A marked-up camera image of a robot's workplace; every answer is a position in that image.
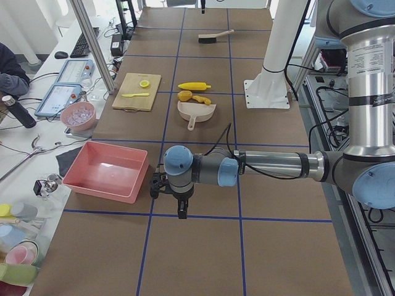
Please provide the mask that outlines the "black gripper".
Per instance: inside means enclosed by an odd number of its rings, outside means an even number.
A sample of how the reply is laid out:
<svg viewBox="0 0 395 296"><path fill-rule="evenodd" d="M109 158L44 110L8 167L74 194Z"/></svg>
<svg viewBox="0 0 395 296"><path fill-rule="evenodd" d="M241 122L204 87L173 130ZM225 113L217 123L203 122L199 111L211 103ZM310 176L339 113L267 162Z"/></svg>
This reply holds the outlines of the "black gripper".
<svg viewBox="0 0 395 296"><path fill-rule="evenodd" d="M167 179L167 174L161 171L162 165L157 165L150 180L150 196L158 198L159 194L172 195L172 189ZM178 200L177 208L178 218L187 219L188 217L188 200Z"/></svg>

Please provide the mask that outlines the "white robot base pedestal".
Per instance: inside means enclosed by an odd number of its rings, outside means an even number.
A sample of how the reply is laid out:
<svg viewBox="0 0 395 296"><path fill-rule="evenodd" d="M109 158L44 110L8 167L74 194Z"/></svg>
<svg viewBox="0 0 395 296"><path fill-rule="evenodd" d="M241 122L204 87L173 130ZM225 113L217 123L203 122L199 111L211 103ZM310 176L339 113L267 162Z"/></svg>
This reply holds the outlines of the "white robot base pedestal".
<svg viewBox="0 0 395 296"><path fill-rule="evenodd" d="M261 72L244 81L249 109L289 109L286 66L293 55L294 42L303 26L310 2L285 0L278 3Z"/></svg>

